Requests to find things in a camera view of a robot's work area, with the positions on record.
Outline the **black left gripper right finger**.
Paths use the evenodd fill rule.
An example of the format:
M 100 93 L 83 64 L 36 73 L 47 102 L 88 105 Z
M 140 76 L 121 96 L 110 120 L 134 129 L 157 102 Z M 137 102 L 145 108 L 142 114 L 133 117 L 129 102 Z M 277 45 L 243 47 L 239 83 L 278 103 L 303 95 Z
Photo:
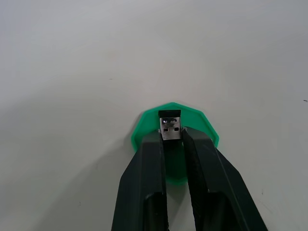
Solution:
M 196 230 L 267 230 L 240 173 L 212 140 L 185 127 L 182 141 Z

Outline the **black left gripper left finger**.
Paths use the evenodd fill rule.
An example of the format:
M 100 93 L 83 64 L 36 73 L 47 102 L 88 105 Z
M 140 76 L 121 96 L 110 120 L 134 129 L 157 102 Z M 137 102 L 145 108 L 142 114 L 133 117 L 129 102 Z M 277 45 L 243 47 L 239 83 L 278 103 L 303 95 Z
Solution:
M 145 135 L 120 179 L 113 231 L 167 231 L 166 170 L 159 131 Z

